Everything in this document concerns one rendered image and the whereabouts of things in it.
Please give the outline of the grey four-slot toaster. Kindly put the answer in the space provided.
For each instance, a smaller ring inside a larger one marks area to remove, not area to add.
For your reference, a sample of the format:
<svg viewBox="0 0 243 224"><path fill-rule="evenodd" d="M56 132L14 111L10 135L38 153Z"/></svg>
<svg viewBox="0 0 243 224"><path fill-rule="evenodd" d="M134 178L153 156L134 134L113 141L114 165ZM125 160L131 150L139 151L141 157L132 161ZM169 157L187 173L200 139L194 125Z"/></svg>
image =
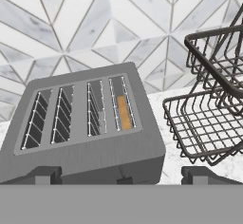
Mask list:
<svg viewBox="0 0 243 224"><path fill-rule="evenodd" d="M39 166L60 166L61 184L156 184L165 153L136 66L94 68L28 84L0 149L0 184Z"/></svg>

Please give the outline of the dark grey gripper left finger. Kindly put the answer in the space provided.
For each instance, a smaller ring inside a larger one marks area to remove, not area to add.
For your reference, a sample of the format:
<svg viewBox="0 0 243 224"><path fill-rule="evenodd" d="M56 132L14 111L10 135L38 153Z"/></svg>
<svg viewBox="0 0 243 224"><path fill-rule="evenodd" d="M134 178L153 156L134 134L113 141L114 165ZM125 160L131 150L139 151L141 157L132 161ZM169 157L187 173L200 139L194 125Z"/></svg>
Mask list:
<svg viewBox="0 0 243 224"><path fill-rule="evenodd" d="M4 181L4 184L17 185L51 185L61 184L62 168L60 166L39 166L28 174Z"/></svg>

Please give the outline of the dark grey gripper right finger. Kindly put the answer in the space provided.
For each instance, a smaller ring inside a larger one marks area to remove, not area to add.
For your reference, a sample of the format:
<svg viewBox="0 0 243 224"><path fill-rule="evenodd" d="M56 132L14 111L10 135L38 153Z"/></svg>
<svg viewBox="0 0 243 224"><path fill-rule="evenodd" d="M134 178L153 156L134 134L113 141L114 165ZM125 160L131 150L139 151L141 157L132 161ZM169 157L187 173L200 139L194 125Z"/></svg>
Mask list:
<svg viewBox="0 0 243 224"><path fill-rule="evenodd" d="M239 184L239 181L221 177L205 166L183 166L181 175L181 183L187 185Z"/></svg>

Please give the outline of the brown bread slice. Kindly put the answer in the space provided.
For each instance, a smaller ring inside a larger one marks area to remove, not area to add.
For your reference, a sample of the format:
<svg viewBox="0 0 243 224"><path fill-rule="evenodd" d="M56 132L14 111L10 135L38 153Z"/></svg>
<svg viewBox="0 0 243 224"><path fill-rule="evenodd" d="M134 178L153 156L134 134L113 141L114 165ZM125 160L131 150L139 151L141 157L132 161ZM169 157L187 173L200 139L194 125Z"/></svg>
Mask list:
<svg viewBox="0 0 243 224"><path fill-rule="evenodd" d="M129 120L127 106L126 106L126 103L125 103L125 97L119 96L117 98L117 102L118 102L119 111L120 111L121 128L123 130L128 130L128 129L131 128L131 122Z"/></svg>

